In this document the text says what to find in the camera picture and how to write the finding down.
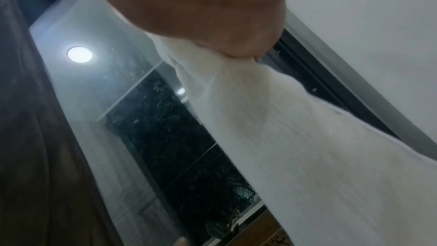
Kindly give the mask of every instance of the ceiling light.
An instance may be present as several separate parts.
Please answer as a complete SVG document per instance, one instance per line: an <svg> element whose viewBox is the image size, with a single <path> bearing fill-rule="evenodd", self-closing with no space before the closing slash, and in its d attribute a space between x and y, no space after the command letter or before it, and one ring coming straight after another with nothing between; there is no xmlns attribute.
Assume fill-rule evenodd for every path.
<svg viewBox="0 0 437 246"><path fill-rule="evenodd" d="M73 62L84 63L92 59L92 52L86 47L75 46L67 51L67 56Z"/></svg>
<svg viewBox="0 0 437 246"><path fill-rule="evenodd" d="M185 89L182 87L178 90L177 94L183 95L185 93Z"/></svg>

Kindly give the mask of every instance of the white wall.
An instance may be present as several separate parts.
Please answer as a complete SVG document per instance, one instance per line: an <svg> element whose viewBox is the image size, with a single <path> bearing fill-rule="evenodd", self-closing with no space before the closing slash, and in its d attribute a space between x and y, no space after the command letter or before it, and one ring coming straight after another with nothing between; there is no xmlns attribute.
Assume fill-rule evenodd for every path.
<svg viewBox="0 0 437 246"><path fill-rule="evenodd" d="M437 0L287 0L289 10L437 142Z"/></svg>

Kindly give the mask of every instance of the hand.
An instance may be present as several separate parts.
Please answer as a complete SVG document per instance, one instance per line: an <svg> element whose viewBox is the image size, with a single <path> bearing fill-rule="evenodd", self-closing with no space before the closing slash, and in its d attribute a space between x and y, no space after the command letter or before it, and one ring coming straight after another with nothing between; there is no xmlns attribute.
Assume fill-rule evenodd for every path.
<svg viewBox="0 0 437 246"><path fill-rule="evenodd" d="M261 56L282 34L285 0L107 0L137 27L231 56Z"/></svg>

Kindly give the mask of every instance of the round ceiling light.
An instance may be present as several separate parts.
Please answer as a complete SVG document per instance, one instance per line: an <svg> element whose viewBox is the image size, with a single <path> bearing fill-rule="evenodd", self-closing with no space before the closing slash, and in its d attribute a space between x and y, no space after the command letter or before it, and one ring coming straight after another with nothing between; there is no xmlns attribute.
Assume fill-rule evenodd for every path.
<svg viewBox="0 0 437 246"><path fill-rule="evenodd" d="M185 93L185 89L182 87L178 90L177 94L178 95L183 95Z"/></svg>
<svg viewBox="0 0 437 246"><path fill-rule="evenodd" d="M84 63L92 59L92 52L86 47L75 46L67 51L67 56L73 62Z"/></svg>

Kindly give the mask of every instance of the white cloth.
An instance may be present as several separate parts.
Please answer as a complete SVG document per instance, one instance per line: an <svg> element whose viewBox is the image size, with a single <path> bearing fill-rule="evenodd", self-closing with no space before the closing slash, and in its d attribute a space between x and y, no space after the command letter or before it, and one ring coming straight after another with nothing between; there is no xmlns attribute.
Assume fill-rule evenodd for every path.
<svg viewBox="0 0 437 246"><path fill-rule="evenodd" d="M297 246L437 245L434 160L252 59L152 38Z"/></svg>

